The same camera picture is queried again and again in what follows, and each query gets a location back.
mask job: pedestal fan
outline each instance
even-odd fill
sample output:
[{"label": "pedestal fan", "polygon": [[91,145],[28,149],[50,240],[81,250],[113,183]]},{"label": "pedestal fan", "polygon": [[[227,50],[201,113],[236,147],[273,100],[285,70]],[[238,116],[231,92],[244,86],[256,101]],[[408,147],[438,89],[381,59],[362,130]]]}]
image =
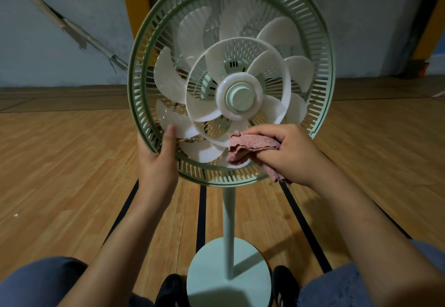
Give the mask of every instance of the pedestal fan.
[{"label": "pedestal fan", "polygon": [[155,152],[177,127],[180,175],[223,188],[224,237],[194,257],[194,306],[267,306],[270,273],[235,238],[235,188],[265,179],[250,161],[226,162],[232,133],[298,123],[314,137],[334,87],[326,24],[312,0],[159,0],[139,30],[128,72],[137,128]]}]

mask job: wooden floor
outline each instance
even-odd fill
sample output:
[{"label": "wooden floor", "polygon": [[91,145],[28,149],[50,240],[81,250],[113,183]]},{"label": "wooden floor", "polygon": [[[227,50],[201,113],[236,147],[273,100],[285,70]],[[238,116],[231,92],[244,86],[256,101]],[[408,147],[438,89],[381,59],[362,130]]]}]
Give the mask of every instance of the wooden floor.
[{"label": "wooden floor", "polygon": [[[315,138],[413,238],[445,251],[443,77],[339,80]],[[0,90],[0,280],[36,259],[90,262],[137,179],[136,132],[122,86]],[[200,186],[180,179],[134,291],[151,299],[196,252]],[[221,237],[221,190],[207,188],[206,242]],[[325,202],[292,195],[332,268],[351,261]],[[281,187],[237,190],[235,235],[304,285],[323,274]]]}]

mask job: black shoe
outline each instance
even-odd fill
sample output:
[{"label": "black shoe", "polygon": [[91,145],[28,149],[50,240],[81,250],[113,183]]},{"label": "black shoe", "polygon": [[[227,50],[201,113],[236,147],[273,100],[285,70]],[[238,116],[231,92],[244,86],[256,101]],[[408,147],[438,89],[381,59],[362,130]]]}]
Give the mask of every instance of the black shoe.
[{"label": "black shoe", "polygon": [[156,307],[186,307],[184,283],[178,274],[170,274],[161,285],[156,297]]},{"label": "black shoe", "polygon": [[272,275],[272,293],[278,307],[296,307],[300,287],[286,266],[276,266]]}]

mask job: green fan grille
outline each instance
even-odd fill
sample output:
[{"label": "green fan grille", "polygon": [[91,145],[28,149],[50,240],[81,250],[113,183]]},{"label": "green fan grille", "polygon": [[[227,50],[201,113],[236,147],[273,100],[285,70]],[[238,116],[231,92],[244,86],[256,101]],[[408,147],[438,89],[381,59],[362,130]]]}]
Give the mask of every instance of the green fan grille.
[{"label": "green fan grille", "polygon": [[[148,146],[159,152],[162,141],[162,130],[157,126],[155,105],[158,100],[174,109],[178,113],[186,113],[184,105],[178,105],[167,100],[156,89],[153,80],[153,66],[157,54],[164,46],[172,50],[172,60],[176,70],[183,79],[187,79],[190,69],[184,65],[184,61],[177,54],[177,43],[175,33],[181,20],[194,9],[202,6],[210,6],[217,10],[230,0],[159,0],[144,20],[130,57],[128,72],[128,97],[133,118],[137,128]],[[297,25],[304,53],[295,53],[293,48],[278,50],[287,55],[304,55],[315,65],[314,81],[306,94],[301,93],[300,88],[292,82],[292,92],[300,94],[309,101],[308,114],[302,125],[307,128],[311,137],[319,130],[326,116],[331,102],[335,81],[335,63],[331,41],[327,26],[321,17],[319,10],[312,0],[255,0],[264,6],[264,12],[258,18],[254,18],[240,34],[244,37],[256,37],[259,31],[271,20],[279,16],[291,18]],[[204,44],[206,48],[216,43],[219,39],[219,19],[209,18],[204,33]],[[249,63],[259,54],[261,49],[255,45],[233,41],[233,45],[226,53],[226,60],[245,60]],[[197,98],[201,97],[202,82],[206,74],[205,65],[198,63],[193,70],[188,85],[188,91]],[[266,93],[279,97],[281,95],[281,79],[277,72],[271,69],[262,77],[266,81]],[[251,124],[261,123],[261,114],[256,116]],[[220,132],[218,121],[203,123],[206,130]],[[208,186],[240,186],[264,179],[261,170],[253,164],[241,169],[227,169],[211,163],[199,163],[188,158],[180,149],[176,156],[179,161],[180,175],[190,181]]]}]

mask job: person's left hand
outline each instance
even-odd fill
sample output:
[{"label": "person's left hand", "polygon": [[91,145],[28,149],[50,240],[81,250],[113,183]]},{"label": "person's left hand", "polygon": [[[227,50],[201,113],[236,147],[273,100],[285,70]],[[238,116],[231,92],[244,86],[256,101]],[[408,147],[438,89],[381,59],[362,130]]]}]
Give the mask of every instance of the person's left hand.
[{"label": "person's left hand", "polygon": [[148,205],[163,213],[170,205],[178,183],[178,162],[175,160],[176,128],[173,125],[167,126],[160,154],[151,152],[139,134],[137,146],[139,157],[137,205]]}]

